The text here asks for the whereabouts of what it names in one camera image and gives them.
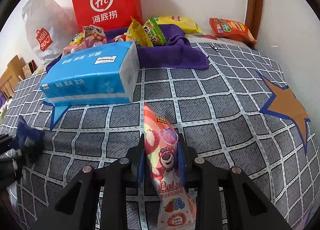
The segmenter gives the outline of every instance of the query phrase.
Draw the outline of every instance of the purple towel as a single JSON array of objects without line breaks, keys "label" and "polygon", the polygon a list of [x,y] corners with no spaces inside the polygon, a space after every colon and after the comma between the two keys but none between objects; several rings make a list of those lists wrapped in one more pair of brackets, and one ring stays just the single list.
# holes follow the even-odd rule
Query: purple towel
[{"label": "purple towel", "polygon": [[[167,39],[165,46],[137,48],[140,68],[193,68],[204,70],[209,61],[198,49],[190,47],[184,31],[174,24],[160,24]],[[108,43],[127,31],[127,27],[105,32]]]},{"label": "purple towel", "polygon": [[0,91],[0,108],[4,105],[5,101],[6,101],[5,97]]}]

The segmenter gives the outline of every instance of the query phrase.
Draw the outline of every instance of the wooden bed frame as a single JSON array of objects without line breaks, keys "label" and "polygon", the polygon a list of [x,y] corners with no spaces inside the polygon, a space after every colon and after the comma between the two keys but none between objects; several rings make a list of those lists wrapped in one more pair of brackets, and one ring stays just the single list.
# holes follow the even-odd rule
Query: wooden bed frame
[{"label": "wooden bed frame", "polygon": [[23,60],[20,60],[16,55],[9,63],[8,67],[0,77],[0,91],[6,99],[14,94],[17,84],[25,79],[22,67],[25,65]]},{"label": "wooden bed frame", "polygon": [[263,0],[248,0],[247,13],[245,15],[244,24],[251,31],[252,36],[257,39],[261,15],[262,15]]}]

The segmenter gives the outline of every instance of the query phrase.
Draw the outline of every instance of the blue gripper pad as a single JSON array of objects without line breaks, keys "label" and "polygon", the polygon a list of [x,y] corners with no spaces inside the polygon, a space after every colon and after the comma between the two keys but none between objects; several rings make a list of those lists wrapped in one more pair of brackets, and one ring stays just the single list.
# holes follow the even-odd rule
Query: blue gripper pad
[{"label": "blue gripper pad", "polygon": [[179,142],[178,142],[178,167],[179,167],[179,173],[180,173],[180,181],[183,187],[185,187],[187,184],[187,179],[186,179],[187,170],[186,170],[186,163],[182,154],[181,145]]},{"label": "blue gripper pad", "polygon": [[144,156],[144,151],[141,153],[140,161],[138,164],[138,178],[137,178],[137,184],[140,186],[140,184],[143,181],[144,177],[144,163],[145,163],[145,156]]}]

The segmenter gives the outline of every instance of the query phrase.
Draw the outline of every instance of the blue tissue pack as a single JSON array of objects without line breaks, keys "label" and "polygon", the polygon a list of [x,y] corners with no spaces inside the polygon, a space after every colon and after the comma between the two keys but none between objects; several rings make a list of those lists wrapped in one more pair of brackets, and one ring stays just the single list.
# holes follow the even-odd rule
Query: blue tissue pack
[{"label": "blue tissue pack", "polygon": [[139,68],[134,42],[104,44],[61,58],[40,89],[55,106],[131,103]]}]

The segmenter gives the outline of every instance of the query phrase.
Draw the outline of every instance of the pink candy bag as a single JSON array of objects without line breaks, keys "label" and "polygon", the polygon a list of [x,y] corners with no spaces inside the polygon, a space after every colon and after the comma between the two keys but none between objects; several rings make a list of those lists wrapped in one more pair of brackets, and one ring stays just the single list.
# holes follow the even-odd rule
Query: pink candy bag
[{"label": "pink candy bag", "polygon": [[158,230],[194,229],[196,206],[179,178],[178,135],[171,124],[146,103],[143,117],[150,178],[161,199]]}]

